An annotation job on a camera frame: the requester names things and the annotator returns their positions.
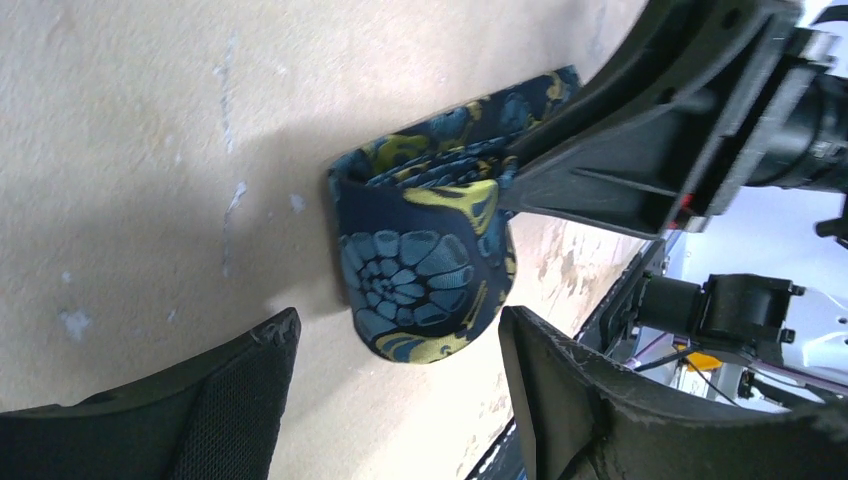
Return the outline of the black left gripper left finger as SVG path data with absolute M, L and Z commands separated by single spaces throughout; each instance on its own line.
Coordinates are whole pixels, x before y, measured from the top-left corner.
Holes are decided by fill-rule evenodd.
M 4 479 L 265 479 L 301 333 L 287 308 L 237 338 L 70 406 L 1 415 Z

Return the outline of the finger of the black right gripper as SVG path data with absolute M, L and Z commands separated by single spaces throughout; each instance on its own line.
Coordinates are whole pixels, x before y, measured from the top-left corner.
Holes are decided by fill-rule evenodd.
M 573 106 L 512 142 L 501 204 L 652 239 L 705 221 L 723 99 Z

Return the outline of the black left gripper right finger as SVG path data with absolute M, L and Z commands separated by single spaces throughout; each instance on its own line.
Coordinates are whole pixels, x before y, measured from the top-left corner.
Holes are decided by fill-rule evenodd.
M 498 326 L 531 479 L 843 479 L 847 405 L 764 413 L 652 381 L 513 306 Z

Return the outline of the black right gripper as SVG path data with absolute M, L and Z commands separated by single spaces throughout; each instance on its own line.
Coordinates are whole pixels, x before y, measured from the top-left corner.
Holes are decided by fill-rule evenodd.
M 846 194 L 847 4 L 807 13 L 765 82 L 775 2 L 650 1 L 513 153 L 525 166 L 709 166 L 675 218 L 694 232 L 743 187 Z

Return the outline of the navy blue shell pattern tie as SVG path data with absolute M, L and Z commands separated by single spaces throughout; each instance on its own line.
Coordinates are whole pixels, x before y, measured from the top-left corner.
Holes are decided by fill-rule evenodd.
M 477 339 L 516 276 L 499 206 L 508 146 L 579 91 L 565 66 L 435 114 L 339 157 L 328 172 L 355 330 L 377 356 L 429 364 Z

